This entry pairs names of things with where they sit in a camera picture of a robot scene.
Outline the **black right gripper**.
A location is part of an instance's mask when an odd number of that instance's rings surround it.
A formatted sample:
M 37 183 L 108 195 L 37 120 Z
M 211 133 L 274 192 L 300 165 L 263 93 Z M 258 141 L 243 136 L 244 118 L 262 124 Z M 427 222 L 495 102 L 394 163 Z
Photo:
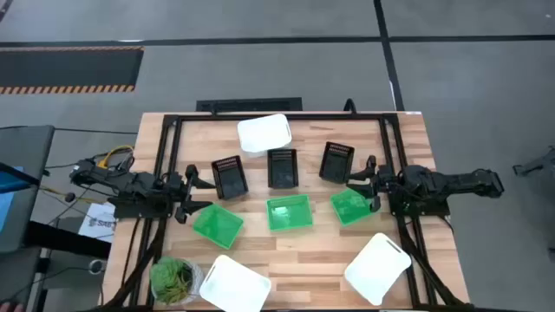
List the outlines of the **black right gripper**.
M 376 157 L 374 155 L 369 155 L 366 166 L 363 170 L 356 173 L 351 173 L 349 179 L 353 180 L 365 180 L 373 178 L 373 184 L 358 185 L 358 184 L 347 184 L 346 186 L 362 195 L 369 200 L 369 210 L 371 212 L 377 212 L 381 209 L 381 199 L 378 195 L 379 192 L 388 192 L 389 186 L 395 182 L 395 172 L 388 165 L 379 165 L 376 168 Z

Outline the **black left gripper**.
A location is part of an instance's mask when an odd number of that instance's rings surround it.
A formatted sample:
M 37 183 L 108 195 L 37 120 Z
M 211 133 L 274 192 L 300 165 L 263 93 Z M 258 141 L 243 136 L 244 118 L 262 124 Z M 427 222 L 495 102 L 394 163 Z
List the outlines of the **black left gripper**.
M 176 208 L 175 219 L 179 224 L 184 224 L 187 217 L 212 205 L 210 201 L 192 201 L 191 190 L 194 187 L 198 189 L 215 189 L 216 186 L 204 181 L 199 177 L 199 171 L 196 165 L 188 165 L 185 172 L 186 180 L 177 172 L 169 172 L 165 175 L 166 183 L 164 190 L 169 194 L 170 199 L 180 206 Z

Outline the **green plastic basket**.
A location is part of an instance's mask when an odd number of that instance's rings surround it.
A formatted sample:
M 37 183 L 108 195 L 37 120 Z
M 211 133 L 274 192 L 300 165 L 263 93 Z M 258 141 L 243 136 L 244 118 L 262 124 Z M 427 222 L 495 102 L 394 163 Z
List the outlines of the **green plastic basket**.
M 351 225 L 372 214 L 372 204 L 351 189 L 331 195 L 330 202 L 342 226 Z
M 217 246 L 229 250 L 244 224 L 244 220 L 220 205 L 209 205 L 193 223 L 193 230 Z
M 306 194 L 269 199 L 266 211 L 270 231 L 288 231 L 313 225 L 310 198 Z

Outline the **black plastic basket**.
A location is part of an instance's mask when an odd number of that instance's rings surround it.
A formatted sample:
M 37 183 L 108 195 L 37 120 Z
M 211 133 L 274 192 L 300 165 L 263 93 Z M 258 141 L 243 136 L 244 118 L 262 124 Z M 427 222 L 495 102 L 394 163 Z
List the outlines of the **black plastic basket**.
M 240 197 L 249 191 L 239 155 L 215 160 L 211 167 L 219 199 Z
M 272 149 L 267 152 L 268 186 L 272 189 L 298 187 L 297 150 Z
M 323 180 L 344 184 L 350 175 L 355 148 L 327 141 L 319 170 Z

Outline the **white plastic basket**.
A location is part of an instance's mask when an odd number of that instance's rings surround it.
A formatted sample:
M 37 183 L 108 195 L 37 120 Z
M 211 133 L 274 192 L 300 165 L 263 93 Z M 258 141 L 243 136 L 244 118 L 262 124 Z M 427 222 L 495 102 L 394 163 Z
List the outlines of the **white plastic basket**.
M 380 306 L 397 278 L 412 264 L 411 257 L 385 234 L 376 233 L 343 276 L 372 305 Z
M 199 288 L 202 299 L 224 312 L 260 312 L 271 280 L 226 255 L 218 256 Z
M 237 130 L 241 150 L 250 155 L 258 156 L 292 142 L 289 121 L 284 114 L 242 120 Z

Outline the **white ribbed plant pot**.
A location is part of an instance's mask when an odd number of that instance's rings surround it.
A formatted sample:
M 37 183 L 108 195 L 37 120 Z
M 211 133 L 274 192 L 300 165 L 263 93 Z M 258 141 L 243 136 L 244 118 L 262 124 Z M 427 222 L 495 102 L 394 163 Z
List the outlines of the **white ribbed plant pot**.
M 200 299 L 199 289 L 200 289 L 200 286 L 204 282 L 204 279 L 205 279 L 203 270 L 196 263 L 189 262 L 185 259 L 180 259 L 180 260 L 183 260 L 183 261 L 187 262 L 191 266 L 191 268 L 193 269 L 192 294 L 187 299 L 182 300 L 180 302 L 173 303 L 173 304 L 166 304 L 166 305 L 169 305 L 169 306 L 186 305 L 190 302 L 194 302 L 195 300 Z

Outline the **green succulent plant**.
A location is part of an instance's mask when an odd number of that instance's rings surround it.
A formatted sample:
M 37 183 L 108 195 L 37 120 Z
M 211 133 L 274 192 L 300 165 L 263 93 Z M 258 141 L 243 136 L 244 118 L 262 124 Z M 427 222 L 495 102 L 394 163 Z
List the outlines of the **green succulent plant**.
M 173 304 L 192 294 L 193 269 L 180 259 L 162 257 L 149 273 L 151 289 L 158 302 Z

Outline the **white printed paper sheet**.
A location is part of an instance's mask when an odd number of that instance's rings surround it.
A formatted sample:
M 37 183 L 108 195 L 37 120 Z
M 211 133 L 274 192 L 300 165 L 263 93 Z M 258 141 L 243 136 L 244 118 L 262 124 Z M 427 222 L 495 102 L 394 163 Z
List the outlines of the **white printed paper sheet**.
M 114 206 L 110 203 L 91 204 L 86 212 L 78 234 L 112 243 L 117 220 Z

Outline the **black perforated bar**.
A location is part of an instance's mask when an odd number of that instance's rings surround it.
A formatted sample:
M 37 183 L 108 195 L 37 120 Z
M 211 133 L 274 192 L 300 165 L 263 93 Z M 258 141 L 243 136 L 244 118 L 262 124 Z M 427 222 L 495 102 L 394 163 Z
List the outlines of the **black perforated bar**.
M 266 112 L 266 111 L 302 111 L 303 99 L 291 98 L 259 98 L 235 100 L 203 100 L 196 102 L 197 112 Z

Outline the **black bench beam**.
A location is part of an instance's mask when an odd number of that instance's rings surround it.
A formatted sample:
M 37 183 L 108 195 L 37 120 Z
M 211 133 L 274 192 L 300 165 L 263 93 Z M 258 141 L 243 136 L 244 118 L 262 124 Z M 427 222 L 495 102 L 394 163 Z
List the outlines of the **black bench beam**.
M 34 221 L 29 221 L 27 225 L 23 236 L 23 245 L 66 251 L 100 259 L 107 259 L 111 250 L 111 243 Z

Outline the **black hazard-striped floor mat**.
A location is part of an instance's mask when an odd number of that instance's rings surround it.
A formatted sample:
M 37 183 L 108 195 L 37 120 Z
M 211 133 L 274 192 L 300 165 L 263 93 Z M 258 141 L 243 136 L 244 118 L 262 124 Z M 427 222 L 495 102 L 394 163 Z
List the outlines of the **black hazard-striped floor mat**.
M 134 91 L 143 47 L 0 49 L 0 94 Z

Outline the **blue panel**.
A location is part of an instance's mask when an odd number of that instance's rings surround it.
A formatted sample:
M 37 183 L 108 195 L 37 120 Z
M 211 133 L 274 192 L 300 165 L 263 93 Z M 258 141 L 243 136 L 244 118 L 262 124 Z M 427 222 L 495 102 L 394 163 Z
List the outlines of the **blue panel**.
M 7 172 L 0 172 L 0 231 L 8 217 L 10 205 L 15 196 L 15 192 L 25 189 L 29 184 Z

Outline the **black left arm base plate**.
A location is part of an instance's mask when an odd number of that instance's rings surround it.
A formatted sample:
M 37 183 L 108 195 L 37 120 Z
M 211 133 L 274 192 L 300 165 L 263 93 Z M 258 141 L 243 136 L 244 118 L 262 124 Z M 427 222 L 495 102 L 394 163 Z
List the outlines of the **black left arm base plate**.
M 167 218 L 172 216 L 172 208 L 165 199 L 108 198 L 114 206 L 114 217 L 123 218 Z

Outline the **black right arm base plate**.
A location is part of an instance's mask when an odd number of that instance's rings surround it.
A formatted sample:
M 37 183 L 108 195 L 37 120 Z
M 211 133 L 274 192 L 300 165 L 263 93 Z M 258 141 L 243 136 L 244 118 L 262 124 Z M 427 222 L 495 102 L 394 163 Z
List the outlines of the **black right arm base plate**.
M 392 198 L 389 201 L 392 215 L 401 216 L 435 216 L 446 217 L 450 215 L 447 201 L 417 200 L 413 198 Z

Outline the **black metal table frame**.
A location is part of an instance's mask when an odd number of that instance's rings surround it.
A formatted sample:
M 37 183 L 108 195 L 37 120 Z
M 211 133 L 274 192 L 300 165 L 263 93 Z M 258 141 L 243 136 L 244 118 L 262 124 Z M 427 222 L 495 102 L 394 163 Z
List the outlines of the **black metal table frame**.
M 389 199 L 382 197 L 382 208 L 358 223 L 343 227 L 330 204 L 330 196 L 344 187 L 318 176 L 327 141 L 353 146 L 353 171 L 364 168 L 370 154 L 378 164 L 391 163 L 398 171 L 401 162 L 435 168 L 424 119 L 420 113 L 390 113 L 396 117 L 402 139 L 394 134 L 394 121 L 386 123 L 391 153 L 384 153 L 384 123 L 367 118 L 370 113 L 298 113 L 287 116 L 292 132 L 291 147 L 297 149 L 299 187 L 272 190 L 267 187 L 266 157 L 249 158 L 238 141 L 238 118 L 257 118 L 249 114 L 182 114 L 187 117 L 181 128 L 176 158 L 177 171 L 188 164 L 199 168 L 202 179 L 213 182 L 211 163 L 217 159 L 240 155 L 249 192 L 242 198 L 219 201 L 213 190 L 193 190 L 194 200 L 214 201 L 244 220 L 234 244 L 225 250 L 193 231 L 195 213 L 187 224 L 171 218 L 166 226 L 162 256 L 182 257 L 200 265 L 207 273 L 219 255 L 269 277 L 271 292 L 265 309 L 377 309 L 358 295 L 344 280 L 343 272 L 356 254 L 377 232 L 400 243 L 395 216 L 389 213 Z M 154 171 L 164 124 L 164 113 L 143 114 L 135 143 L 135 171 Z M 290 194 L 307 194 L 313 225 L 292 231 L 270 231 L 266 213 L 268 198 Z M 446 223 L 437 217 L 422 216 L 421 230 L 430 263 L 441 280 L 464 302 L 469 302 L 467 286 L 461 272 L 454 236 Z M 103 281 L 104 303 L 114 297 L 121 286 L 128 246 L 135 221 L 116 226 L 114 241 Z

